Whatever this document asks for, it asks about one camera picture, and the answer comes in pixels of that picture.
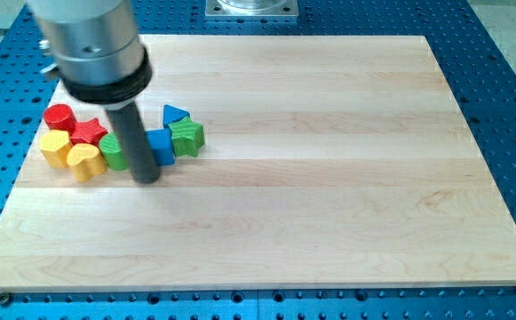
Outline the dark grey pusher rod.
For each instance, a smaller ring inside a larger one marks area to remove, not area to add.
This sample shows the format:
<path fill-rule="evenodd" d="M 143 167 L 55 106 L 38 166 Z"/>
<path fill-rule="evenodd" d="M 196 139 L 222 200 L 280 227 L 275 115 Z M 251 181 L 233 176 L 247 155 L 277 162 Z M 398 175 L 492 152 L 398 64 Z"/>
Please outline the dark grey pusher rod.
<path fill-rule="evenodd" d="M 160 169 L 135 102 L 117 109 L 106 109 L 105 113 L 134 181 L 140 184 L 156 182 L 160 177 Z"/>

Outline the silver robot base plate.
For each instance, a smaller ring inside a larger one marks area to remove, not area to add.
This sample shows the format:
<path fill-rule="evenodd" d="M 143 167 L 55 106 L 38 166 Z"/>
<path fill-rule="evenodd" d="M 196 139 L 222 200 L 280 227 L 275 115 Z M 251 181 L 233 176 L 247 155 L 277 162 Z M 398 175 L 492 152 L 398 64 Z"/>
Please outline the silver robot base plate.
<path fill-rule="evenodd" d="M 206 0 L 205 15 L 230 17 L 297 17 L 298 0 Z"/>

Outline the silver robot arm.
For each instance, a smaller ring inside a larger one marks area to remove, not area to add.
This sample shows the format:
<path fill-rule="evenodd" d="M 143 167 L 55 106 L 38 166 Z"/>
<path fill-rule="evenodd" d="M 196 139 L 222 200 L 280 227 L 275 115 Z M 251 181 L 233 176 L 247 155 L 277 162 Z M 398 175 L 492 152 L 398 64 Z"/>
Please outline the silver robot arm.
<path fill-rule="evenodd" d="M 160 169 L 147 142 L 136 99 L 153 71 L 129 0 L 27 0 L 44 35 L 42 49 L 76 100 L 104 108 L 132 178 L 150 184 Z"/>

